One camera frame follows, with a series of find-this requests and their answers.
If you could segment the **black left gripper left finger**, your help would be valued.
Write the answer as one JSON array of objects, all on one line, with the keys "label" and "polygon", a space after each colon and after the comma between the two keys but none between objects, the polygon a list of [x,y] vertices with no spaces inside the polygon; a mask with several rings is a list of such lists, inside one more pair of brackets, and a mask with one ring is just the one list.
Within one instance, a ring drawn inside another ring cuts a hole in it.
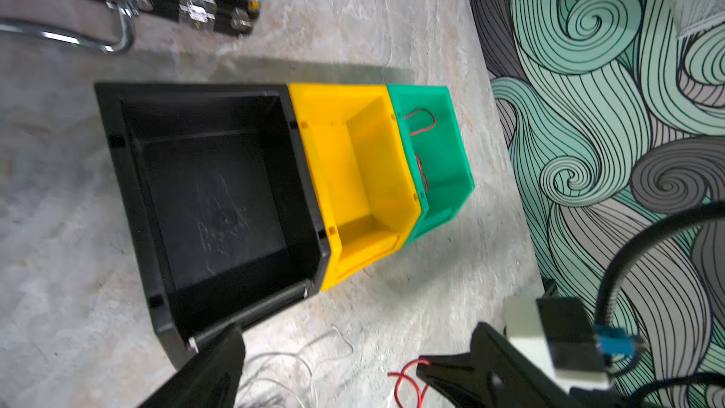
[{"label": "black left gripper left finger", "polygon": [[242,330],[230,325],[140,407],[233,407],[244,362]]}]

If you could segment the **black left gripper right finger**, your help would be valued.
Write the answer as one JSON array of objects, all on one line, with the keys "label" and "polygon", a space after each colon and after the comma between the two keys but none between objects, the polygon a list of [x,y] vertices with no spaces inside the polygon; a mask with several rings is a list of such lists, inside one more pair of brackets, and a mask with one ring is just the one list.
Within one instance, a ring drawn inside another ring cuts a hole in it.
[{"label": "black left gripper right finger", "polygon": [[417,377],[456,407],[572,406],[568,394],[484,322],[467,353],[423,359]]}]

